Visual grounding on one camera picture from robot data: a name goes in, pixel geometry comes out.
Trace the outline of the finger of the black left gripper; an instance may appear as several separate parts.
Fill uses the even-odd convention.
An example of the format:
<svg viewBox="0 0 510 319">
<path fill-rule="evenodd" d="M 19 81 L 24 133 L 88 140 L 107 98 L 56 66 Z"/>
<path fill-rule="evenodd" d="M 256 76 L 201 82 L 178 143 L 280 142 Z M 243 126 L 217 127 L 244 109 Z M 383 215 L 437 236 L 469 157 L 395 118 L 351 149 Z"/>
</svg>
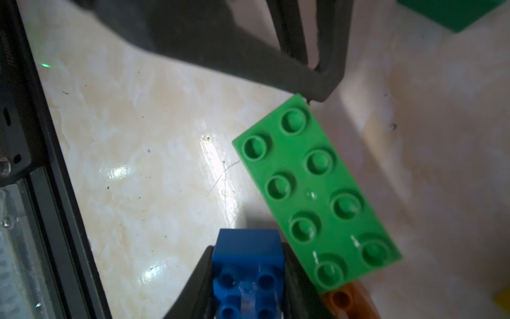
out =
<svg viewBox="0 0 510 319">
<path fill-rule="evenodd" d="M 79 1 L 127 42 L 164 57 L 325 101 L 345 74 L 352 1 L 316 3 L 320 59 L 308 67 L 297 1 L 269 1 L 279 49 L 235 23 L 225 1 Z"/>
</svg>

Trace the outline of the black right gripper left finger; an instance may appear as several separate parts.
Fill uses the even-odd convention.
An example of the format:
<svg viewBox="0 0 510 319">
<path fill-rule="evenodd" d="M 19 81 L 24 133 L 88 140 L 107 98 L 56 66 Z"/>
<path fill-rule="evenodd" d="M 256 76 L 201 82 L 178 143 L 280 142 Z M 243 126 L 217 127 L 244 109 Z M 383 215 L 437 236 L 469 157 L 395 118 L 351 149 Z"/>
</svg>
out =
<svg viewBox="0 0 510 319">
<path fill-rule="evenodd" d="M 164 319 L 214 318 L 216 299 L 213 293 L 214 247 L 208 246 Z"/>
</svg>

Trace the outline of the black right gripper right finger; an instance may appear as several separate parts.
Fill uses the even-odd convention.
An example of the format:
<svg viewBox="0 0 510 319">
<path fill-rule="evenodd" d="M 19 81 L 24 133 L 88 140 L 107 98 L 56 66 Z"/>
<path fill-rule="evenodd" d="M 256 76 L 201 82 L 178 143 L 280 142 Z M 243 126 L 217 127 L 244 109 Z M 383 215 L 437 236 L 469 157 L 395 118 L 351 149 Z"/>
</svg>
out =
<svg viewBox="0 0 510 319">
<path fill-rule="evenodd" d="M 288 243 L 284 253 L 283 318 L 333 318 Z"/>
</svg>

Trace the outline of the blue 2x3 brick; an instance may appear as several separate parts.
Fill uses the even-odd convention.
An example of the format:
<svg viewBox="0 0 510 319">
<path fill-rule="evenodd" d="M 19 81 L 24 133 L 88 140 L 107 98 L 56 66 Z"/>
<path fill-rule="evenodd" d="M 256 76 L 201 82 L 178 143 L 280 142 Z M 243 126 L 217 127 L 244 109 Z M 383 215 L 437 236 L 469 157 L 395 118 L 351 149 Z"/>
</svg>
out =
<svg viewBox="0 0 510 319">
<path fill-rule="evenodd" d="M 212 253 L 217 318 L 281 318 L 284 253 L 274 229 L 221 229 Z"/>
</svg>

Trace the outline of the light green lego brick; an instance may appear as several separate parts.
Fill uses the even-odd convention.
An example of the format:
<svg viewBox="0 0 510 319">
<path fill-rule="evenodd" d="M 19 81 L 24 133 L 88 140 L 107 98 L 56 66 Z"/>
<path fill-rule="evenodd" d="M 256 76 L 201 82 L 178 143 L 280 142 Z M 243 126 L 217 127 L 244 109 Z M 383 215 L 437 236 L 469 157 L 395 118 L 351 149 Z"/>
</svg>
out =
<svg viewBox="0 0 510 319">
<path fill-rule="evenodd" d="M 285 101 L 232 144 L 317 292 L 401 259 L 303 96 Z"/>
</svg>

